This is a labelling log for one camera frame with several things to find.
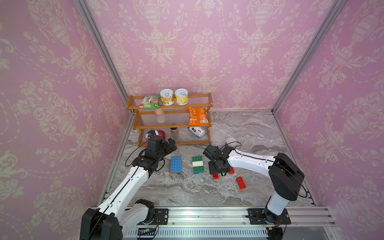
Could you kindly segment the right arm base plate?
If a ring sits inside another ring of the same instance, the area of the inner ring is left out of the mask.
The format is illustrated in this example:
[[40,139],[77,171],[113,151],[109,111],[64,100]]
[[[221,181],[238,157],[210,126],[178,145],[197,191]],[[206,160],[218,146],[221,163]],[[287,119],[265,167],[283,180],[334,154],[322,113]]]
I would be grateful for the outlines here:
[[283,210],[281,215],[276,215],[268,209],[261,208],[251,208],[247,209],[247,211],[246,218],[250,220],[251,225],[290,225],[292,223],[286,209]]

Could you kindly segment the green brick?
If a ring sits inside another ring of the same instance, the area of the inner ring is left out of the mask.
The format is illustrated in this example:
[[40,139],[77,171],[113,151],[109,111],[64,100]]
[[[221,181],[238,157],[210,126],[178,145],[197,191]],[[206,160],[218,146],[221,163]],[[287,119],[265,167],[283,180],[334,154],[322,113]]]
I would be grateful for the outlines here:
[[200,161],[203,161],[203,157],[202,157],[202,156],[192,157],[192,161],[193,161],[193,162],[200,162]]
[[204,169],[203,166],[193,167],[193,173],[194,173],[194,174],[203,173],[204,171],[205,171],[205,169]]

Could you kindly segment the white brick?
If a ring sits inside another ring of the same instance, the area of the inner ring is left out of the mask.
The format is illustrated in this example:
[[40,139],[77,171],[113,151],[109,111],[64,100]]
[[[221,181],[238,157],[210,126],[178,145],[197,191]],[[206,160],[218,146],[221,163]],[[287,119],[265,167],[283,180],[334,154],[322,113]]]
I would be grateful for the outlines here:
[[195,161],[195,162],[193,162],[193,167],[200,167],[200,166],[203,166],[203,165],[204,165],[203,161]]

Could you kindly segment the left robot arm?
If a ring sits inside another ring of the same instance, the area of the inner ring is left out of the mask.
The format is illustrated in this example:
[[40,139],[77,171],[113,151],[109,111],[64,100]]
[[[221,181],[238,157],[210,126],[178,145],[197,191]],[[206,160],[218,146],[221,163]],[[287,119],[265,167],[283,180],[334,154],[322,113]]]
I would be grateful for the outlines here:
[[140,223],[151,223],[154,203],[140,199],[128,209],[140,187],[158,170],[159,162],[177,150],[172,138],[150,136],[147,148],[133,160],[131,169],[115,191],[97,208],[89,208],[82,216],[81,240],[121,240]]

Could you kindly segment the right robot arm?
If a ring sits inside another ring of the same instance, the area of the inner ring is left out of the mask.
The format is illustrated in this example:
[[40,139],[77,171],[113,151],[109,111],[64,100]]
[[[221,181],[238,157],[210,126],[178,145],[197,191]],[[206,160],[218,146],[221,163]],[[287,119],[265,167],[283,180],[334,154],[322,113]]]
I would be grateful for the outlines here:
[[225,175],[230,168],[242,168],[268,177],[274,187],[265,208],[250,219],[257,219],[261,224],[290,224],[286,221],[286,207],[300,197],[300,190],[304,189],[305,174],[299,167],[283,153],[276,156],[261,156],[237,150],[229,145],[208,145],[203,155],[209,161],[210,174]]

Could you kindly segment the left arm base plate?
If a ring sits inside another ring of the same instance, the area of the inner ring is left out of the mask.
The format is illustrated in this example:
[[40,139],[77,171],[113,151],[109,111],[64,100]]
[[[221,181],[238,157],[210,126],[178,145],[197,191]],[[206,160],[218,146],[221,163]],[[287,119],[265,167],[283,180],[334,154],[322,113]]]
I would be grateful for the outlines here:
[[169,219],[169,209],[158,209],[149,210],[148,225],[167,225]]

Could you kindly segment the light blue brick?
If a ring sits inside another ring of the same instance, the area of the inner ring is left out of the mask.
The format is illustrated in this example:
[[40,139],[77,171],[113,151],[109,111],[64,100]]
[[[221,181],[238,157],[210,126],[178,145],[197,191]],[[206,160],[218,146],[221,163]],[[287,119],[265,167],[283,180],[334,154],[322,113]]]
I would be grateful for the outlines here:
[[170,173],[171,174],[178,174],[182,172],[182,167],[181,166],[171,166],[170,168]]
[[180,169],[182,167],[182,162],[171,162],[172,169]]
[[176,162],[176,163],[181,163],[182,162],[182,157],[180,157],[180,156],[172,157],[171,161],[172,162]]

